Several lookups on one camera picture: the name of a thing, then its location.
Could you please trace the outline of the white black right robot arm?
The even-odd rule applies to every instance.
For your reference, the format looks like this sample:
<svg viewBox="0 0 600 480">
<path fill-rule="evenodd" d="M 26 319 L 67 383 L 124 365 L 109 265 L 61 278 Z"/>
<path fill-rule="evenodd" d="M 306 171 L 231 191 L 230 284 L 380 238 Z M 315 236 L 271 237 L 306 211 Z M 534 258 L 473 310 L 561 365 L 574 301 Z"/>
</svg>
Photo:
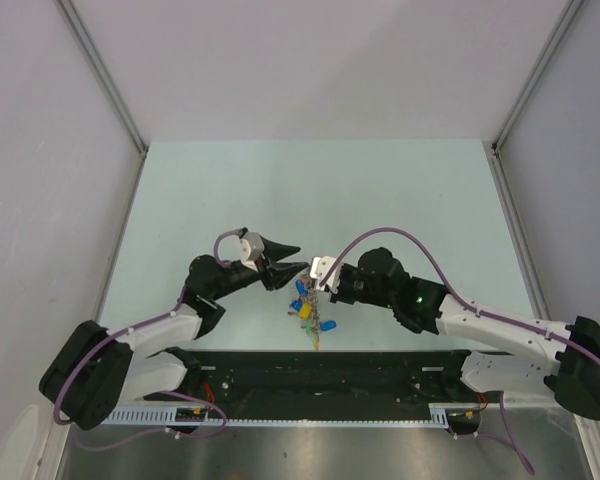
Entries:
<svg viewBox="0 0 600 480">
<path fill-rule="evenodd" d="M 364 253 L 357 265 L 317 257 L 310 276 L 331 302 L 389 309 L 404 328 L 463 338 L 493 348 L 471 352 L 441 376 L 443 393 L 464 401 L 476 392 L 554 400 L 567 411 L 600 421 L 600 325 L 494 311 L 459 295 L 446 280 L 410 275 L 386 248 Z"/>
</svg>

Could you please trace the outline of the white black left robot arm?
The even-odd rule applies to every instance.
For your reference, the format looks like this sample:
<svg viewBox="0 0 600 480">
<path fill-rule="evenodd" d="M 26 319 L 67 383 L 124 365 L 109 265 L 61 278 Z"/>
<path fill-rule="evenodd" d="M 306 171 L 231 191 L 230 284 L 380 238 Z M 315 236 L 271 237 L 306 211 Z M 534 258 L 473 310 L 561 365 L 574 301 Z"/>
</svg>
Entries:
<svg viewBox="0 0 600 480">
<path fill-rule="evenodd" d="M 178 356 L 178 344 L 218 325 L 225 314 L 221 299 L 254 284 L 280 290 L 309 266 L 291 261 L 297 246 L 246 228 L 232 234 L 239 240 L 237 259 L 223 260 L 217 251 L 195 257 L 167 312 L 117 331 L 93 320 L 74 329 L 39 382 L 56 424 L 90 430 L 124 401 L 163 391 L 182 400 L 194 397 L 201 376 Z"/>
</svg>

